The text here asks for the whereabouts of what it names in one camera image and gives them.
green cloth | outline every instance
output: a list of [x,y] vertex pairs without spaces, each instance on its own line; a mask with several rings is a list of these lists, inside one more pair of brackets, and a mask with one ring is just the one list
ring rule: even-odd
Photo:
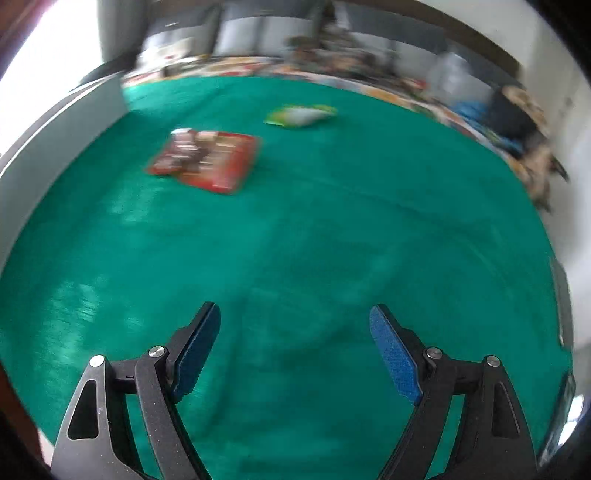
[[[222,328],[180,412],[212,477],[373,479],[412,410],[369,334],[384,302],[452,358],[498,355],[540,445],[571,360],[550,244],[499,157],[417,113],[309,83],[188,78],[126,96],[131,113],[58,179],[0,280],[2,361],[51,439],[92,355],[139,356],[211,300]],[[264,123],[318,103],[338,116]],[[145,174],[177,127],[261,137],[243,189]],[[145,434],[138,444],[147,458]]]

blue gripper pad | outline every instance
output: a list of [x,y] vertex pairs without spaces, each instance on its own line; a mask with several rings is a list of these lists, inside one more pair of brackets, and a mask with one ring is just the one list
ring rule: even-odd
[[413,404],[418,405],[423,391],[418,383],[417,364],[378,307],[373,307],[369,312],[369,331],[384,359],[396,390]]
[[181,401],[195,388],[205,360],[207,360],[217,333],[220,331],[220,324],[220,309],[215,305],[193,332],[187,347],[177,361],[174,376],[176,380],[171,385],[171,396],[175,403]]

snack bag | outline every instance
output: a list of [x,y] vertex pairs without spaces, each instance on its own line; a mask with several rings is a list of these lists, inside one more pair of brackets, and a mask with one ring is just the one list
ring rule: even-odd
[[336,108],[327,105],[286,105],[271,112],[265,123],[281,127],[304,127],[335,115]]

food package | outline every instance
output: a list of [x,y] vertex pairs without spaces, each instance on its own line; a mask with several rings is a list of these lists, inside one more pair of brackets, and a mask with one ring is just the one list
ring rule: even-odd
[[336,108],[327,105],[286,105],[271,112],[265,123],[281,127],[304,127],[335,115]]
[[252,167],[258,139],[250,135],[179,128],[147,172],[217,193],[232,193]]

green tablecloth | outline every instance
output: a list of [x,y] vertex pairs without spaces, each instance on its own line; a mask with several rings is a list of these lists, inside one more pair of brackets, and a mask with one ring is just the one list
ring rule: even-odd
[[[126,95],[131,113],[58,179],[0,281],[0,355],[50,438],[92,355],[138,356],[211,300],[222,330],[180,411],[214,479],[372,479],[411,413],[368,330],[384,302],[454,358],[498,355],[540,445],[570,355],[550,244],[500,158],[421,115],[319,85],[189,78]],[[305,129],[263,123],[286,103],[339,115]],[[177,127],[261,137],[243,189],[146,175]],[[133,422],[140,430],[137,412]],[[451,449],[448,426],[432,472]]]

